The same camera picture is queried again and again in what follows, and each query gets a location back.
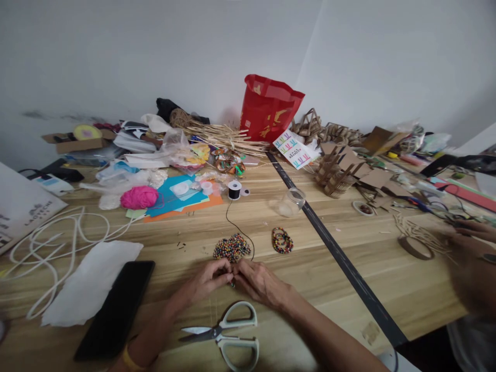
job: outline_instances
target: glass jar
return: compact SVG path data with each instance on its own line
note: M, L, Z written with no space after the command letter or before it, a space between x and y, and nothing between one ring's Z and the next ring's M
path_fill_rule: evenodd
M293 217L305 204L305 193L297 188L291 188L279 202L279 214L284 217Z

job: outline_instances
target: beads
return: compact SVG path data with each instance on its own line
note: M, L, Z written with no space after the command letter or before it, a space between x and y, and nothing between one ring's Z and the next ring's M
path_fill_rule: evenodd
M272 230L272 247L282 254L288 254L293 250L293 240L282 227L276 227Z
M249 255L251 251L252 250L246 240L244 240L237 232L229 239L219 240L219 242L215 245L213 258L221 259L226 257L231 264L235 264L241 259L241 257Z

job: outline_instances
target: yarn ball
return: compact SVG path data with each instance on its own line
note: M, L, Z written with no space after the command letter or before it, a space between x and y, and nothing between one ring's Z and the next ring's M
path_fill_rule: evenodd
M146 209L157 202L159 192L150 186L136 186L120 197L120 204L127 209Z

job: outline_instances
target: scissors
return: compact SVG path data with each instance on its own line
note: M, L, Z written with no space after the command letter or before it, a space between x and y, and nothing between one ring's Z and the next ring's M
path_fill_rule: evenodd
M250 310L250 318L243 320L234 320L228 321L227 318L229 314L235 309L245 306ZM189 336L180 338L179 341L182 342L201 342L207 341L211 339L215 339L217 346L221 350L222 357L224 358L226 364L235 372L250 372L252 371L257 362L258 362L258 340L256 338L253 339L241 339L236 336L223 336L222 331L230 328L239 328L239 327L247 327L247 326L257 326L257 313L253 308L252 304L246 301L240 301L233 304L227 311L224 318L219 322L214 328L210 327L188 327L182 328L182 331L192 333ZM235 366L227 357L225 352L226 346L236 346L236 347L245 347L251 348L252 359L248 366L246 367L237 367Z

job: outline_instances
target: black phone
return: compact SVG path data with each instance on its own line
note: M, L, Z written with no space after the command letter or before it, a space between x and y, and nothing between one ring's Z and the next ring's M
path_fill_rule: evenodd
M76 362L111 359L122 351L154 267L154 261L125 263L77 348Z

